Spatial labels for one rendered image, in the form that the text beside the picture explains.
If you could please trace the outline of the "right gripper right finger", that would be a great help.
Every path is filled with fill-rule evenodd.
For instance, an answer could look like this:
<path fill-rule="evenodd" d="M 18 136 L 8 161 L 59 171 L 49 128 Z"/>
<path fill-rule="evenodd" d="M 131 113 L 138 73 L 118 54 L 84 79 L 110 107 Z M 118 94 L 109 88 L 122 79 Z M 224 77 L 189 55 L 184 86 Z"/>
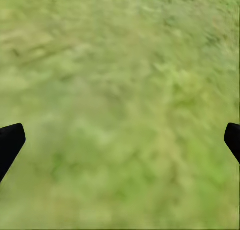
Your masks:
<path fill-rule="evenodd" d="M 240 163 L 240 125 L 235 123 L 228 123 L 224 141 L 232 151 L 238 162 Z"/>

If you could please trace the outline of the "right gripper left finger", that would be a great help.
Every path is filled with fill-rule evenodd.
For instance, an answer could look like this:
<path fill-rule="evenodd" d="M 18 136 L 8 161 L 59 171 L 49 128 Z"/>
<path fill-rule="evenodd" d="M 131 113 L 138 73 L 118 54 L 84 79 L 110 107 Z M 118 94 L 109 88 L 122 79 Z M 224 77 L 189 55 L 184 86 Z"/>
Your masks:
<path fill-rule="evenodd" d="M 0 183 L 26 141 L 21 123 L 0 128 Z"/>

